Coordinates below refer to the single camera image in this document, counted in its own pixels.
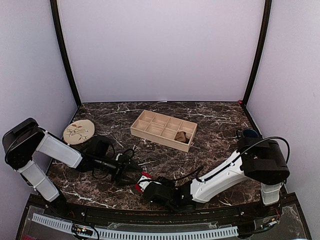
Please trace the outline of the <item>red sock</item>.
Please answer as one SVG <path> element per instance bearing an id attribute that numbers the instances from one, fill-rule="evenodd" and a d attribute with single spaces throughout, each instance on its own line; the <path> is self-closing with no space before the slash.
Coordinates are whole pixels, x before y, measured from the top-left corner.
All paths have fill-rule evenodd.
<path id="1" fill-rule="evenodd" d="M 151 176 L 146 173 L 142 172 L 141 177 L 138 179 L 137 183 L 135 184 L 135 188 L 138 192 L 143 193 L 147 186 L 152 182 Z"/>

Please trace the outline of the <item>beige ribbed sock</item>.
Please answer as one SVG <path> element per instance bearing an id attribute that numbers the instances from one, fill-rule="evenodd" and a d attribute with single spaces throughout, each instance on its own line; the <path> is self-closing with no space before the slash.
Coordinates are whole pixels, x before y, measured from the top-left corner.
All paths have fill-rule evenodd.
<path id="1" fill-rule="evenodd" d="M 175 141 L 188 144 L 189 138 L 187 138 L 187 133 L 184 131 L 178 131 L 174 138 Z"/>

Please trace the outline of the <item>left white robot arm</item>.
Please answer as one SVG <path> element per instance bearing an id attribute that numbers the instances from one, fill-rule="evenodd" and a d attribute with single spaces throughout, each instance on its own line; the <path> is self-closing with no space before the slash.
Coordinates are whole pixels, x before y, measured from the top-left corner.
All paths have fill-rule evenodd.
<path id="1" fill-rule="evenodd" d="M 60 218 L 71 213 L 63 194 L 33 160 L 35 153 L 44 154 L 78 172 L 102 170 L 111 175 L 111 181 L 125 186 L 135 183 L 135 174 L 142 168 L 133 160 L 135 151 L 127 149 L 116 154 L 111 140 L 103 135 L 93 136 L 84 151 L 80 151 L 63 142 L 50 132 L 39 127 L 33 118 L 28 118 L 6 132 L 2 138 L 5 152 L 4 160 L 51 203 L 51 210 Z"/>

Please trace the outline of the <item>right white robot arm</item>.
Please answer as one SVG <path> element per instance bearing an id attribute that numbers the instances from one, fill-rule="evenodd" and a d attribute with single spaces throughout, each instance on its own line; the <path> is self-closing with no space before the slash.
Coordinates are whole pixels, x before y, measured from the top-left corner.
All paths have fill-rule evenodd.
<path id="1" fill-rule="evenodd" d="M 248 179 L 260 183 L 261 201 L 255 205 L 255 213 L 266 217 L 280 200 L 280 190 L 290 175 L 289 156 L 284 156 L 279 141 L 289 142 L 280 136 L 264 139 L 244 137 L 238 149 L 218 167 L 174 189 L 167 190 L 163 204 L 174 212 L 193 211 L 196 204 L 205 204 L 225 190 Z"/>

